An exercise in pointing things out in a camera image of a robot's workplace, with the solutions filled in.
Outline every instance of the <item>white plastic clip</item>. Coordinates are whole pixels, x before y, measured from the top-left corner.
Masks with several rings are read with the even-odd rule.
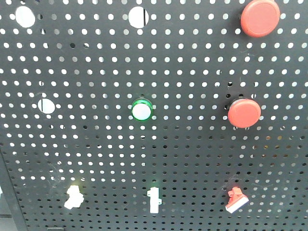
[[[64,207],[68,209],[72,209],[73,207],[79,208],[84,201],[83,195],[79,191],[79,186],[71,185],[66,193],[69,194],[69,198],[65,202]]]
[[[150,197],[150,213],[158,213],[158,206],[162,204],[162,199],[159,199],[159,188],[152,187],[148,191]]]

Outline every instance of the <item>electrical component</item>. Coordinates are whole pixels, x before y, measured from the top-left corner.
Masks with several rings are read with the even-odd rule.
[[[248,197],[242,193],[239,187],[233,187],[232,190],[228,192],[228,195],[230,199],[226,205],[226,210],[230,213],[238,210],[249,201]]]
[[[159,199],[159,188],[152,187],[147,194],[150,197],[150,213],[158,213],[158,206],[162,204],[162,199]]]
[[[69,194],[69,198],[65,202],[64,207],[68,209],[72,209],[73,207],[79,208],[84,201],[83,195],[79,191],[79,186],[71,185],[66,193]]]
[[[152,103],[145,99],[137,99],[131,106],[131,113],[136,120],[144,121],[151,117],[153,112]]]

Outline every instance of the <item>red mushroom button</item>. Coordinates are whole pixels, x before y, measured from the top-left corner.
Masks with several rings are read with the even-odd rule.
[[[273,0],[253,0],[244,9],[241,16],[243,31],[255,38],[271,33],[280,19],[280,10]]]
[[[239,99],[233,102],[228,112],[230,123],[238,128],[253,126],[260,118],[259,104],[249,99]]]

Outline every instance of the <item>black pegboard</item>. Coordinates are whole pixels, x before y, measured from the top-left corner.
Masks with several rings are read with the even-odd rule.
[[[278,0],[278,27],[257,39],[240,30],[248,2],[2,1],[1,172],[18,228],[306,230],[308,1]],[[128,22],[135,6],[143,29]],[[226,117],[239,95],[262,108],[249,129]],[[154,104],[146,122],[130,115],[140,96]],[[72,184],[85,202],[67,210]],[[231,215],[233,186],[250,202]]]

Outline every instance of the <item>hole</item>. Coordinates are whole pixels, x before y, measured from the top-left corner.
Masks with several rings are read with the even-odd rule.
[[[42,113],[51,114],[56,109],[54,103],[49,99],[41,99],[38,102],[38,107]]]
[[[144,28],[149,22],[149,14],[143,7],[136,6],[129,11],[128,21],[134,28]]]
[[[35,16],[30,8],[26,6],[20,6],[17,8],[16,12],[16,22],[23,28],[28,28],[34,25]]]

